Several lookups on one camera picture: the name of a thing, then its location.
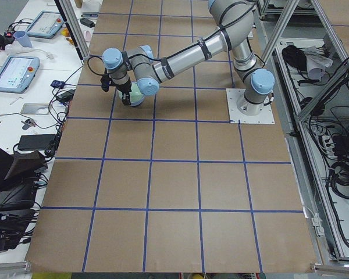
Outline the black flat box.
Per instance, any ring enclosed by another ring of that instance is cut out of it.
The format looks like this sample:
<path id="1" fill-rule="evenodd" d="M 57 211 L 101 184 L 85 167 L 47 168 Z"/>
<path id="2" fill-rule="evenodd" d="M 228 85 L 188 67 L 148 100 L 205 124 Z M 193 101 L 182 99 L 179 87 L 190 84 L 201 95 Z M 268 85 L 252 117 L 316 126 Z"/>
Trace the black flat box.
<path id="1" fill-rule="evenodd" d="M 22 135 L 17 146 L 20 151 L 44 151 L 55 139 L 55 134 Z"/>

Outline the green ceramic bowl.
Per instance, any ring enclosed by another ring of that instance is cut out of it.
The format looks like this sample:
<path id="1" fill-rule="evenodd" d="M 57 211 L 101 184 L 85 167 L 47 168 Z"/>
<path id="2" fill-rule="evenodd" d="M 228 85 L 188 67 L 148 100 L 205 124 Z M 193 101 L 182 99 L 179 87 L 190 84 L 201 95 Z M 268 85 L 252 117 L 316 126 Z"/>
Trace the green ceramic bowl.
<path id="1" fill-rule="evenodd" d="M 122 93 L 120 91 L 117 91 L 119 94 L 119 98 L 121 99 Z M 125 106 L 138 106 L 140 105 L 145 99 L 145 96 L 141 93 L 138 85 L 136 82 L 132 82 L 131 84 L 131 92 L 130 92 L 130 100 L 131 105 L 125 105 Z"/>

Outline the near blue teach pendant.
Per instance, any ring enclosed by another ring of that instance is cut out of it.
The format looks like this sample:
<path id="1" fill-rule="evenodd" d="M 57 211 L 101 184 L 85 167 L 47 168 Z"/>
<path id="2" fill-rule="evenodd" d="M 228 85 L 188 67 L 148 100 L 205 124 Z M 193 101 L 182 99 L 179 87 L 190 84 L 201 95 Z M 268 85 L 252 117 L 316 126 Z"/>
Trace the near blue teach pendant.
<path id="1" fill-rule="evenodd" d="M 24 93 L 39 66 L 38 57 L 10 55 L 0 69 L 0 92 Z"/>

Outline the brown paper table cover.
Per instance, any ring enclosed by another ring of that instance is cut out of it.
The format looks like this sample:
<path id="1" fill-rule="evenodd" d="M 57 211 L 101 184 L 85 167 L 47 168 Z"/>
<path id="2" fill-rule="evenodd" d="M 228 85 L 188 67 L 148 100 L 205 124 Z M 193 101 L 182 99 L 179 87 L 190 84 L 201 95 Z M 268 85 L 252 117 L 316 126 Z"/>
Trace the brown paper table cover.
<path id="1" fill-rule="evenodd" d="M 318 261 L 280 123 L 231 124 L 220 53 L 131 108 L 109 47 L 169 56 L 215 29 L 205 1 L 104 1 L 26 259 L 35 272 L 301 273 Z"/>

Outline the pink plastic cup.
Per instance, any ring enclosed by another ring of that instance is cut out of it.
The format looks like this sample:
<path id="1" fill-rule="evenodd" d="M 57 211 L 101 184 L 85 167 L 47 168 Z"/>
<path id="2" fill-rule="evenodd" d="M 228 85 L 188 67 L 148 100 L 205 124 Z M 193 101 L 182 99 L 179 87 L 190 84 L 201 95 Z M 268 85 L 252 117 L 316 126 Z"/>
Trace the pink plastic cup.
<path id="1" fill-rule="evenodd" d="M 85 39 L 86 42 L 90 42 L 91 41 L 92 34 L 91 34 L 90 31 L 84 30 L 83 31 L 83 36 L 84 36 L 84 39 Z"/>

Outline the light blue plastic cup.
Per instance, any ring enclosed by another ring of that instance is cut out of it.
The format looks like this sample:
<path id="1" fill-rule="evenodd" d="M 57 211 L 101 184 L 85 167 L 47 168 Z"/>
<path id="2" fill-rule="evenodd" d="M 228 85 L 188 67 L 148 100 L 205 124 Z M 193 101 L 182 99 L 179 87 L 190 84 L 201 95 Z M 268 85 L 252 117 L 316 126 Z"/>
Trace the light blue plastic cup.
<path id="1" fill-rule="evenodd" d="M 33 47 L 30 37 L 28 36 L 26 31 L 23 31 L 23 30 L 16 31 L 13 36 L 21 46 L 25 48 Z"/>

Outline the aluminium frame post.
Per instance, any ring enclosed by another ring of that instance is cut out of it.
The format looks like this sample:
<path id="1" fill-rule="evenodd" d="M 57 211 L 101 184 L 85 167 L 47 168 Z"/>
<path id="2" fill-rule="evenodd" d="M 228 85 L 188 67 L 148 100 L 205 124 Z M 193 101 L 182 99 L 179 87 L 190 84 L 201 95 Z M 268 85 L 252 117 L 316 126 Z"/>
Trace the aluminium frame post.
<path id="1" fill-rule="evenodd" d="M 77 54 L 80 60 L 86 61 L 90 57 L 87 43 L 77 20 L 77 16 L 69 0 L 54 0 L 58 11 L 70 32 Z"/>

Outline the blue teach pendant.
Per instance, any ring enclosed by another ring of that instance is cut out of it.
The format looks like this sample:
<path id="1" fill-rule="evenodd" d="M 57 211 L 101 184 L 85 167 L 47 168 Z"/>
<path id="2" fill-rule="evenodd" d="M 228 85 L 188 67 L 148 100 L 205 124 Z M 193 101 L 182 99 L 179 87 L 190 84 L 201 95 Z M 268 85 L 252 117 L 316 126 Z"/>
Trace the blue teach pendant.
<path id="1" fill-rule="evenodd" d="M 27 27 L 26 32 L 29 37 L 50 39 L 61 29 L 63 23 L 60 13 L 42 11 Z"/>
<path id="2" fill-rule="evenodd" d="M 10 55 L 0 69 L 0 92 L 24 93 L 39 66 L 38 57 Z"/>

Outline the far blue teach pendant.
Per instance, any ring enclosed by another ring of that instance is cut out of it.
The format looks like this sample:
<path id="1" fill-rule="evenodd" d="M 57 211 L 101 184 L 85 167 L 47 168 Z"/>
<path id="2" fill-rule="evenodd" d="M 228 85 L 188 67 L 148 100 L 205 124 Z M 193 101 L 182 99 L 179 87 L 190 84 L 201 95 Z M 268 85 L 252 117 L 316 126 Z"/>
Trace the far blue teach pendant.
<path id="1" fill-rule="evenodd" d="M 27 27 L 26 32 L 29 37 L 50 39 L 61 29 L 63 23 L 60 13 L 42 11 Z"/>

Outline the dark blue small device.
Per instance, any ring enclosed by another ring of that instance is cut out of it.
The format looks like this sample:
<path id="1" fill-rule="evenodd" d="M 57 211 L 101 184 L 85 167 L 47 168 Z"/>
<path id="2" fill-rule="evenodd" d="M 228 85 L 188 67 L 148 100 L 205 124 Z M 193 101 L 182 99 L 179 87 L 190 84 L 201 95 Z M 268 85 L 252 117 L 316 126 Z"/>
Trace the dark blue small device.
<path id="1" fill-rule="evenodd" d="M 66 83 L 64 81 L 60 81 L 60 80 L 53 80 L 51 82 L 51 87 L 53 87 L 53 88 L 62 89 L 65 87 L 65 85 L 66 85 Z"/>

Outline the black power adapter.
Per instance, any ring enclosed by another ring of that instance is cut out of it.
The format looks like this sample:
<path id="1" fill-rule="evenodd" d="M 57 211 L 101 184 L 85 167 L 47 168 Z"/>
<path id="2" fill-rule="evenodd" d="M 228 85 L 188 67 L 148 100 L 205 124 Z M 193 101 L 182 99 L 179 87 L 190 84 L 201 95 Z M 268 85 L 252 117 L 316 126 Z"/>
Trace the black power adapter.
<path id="1" fill-rule="evenodd" d="M 87 18 L 81 18 L 80 23 L 89 28 L 95 27 L 95 23 L 92 20 Z"/>

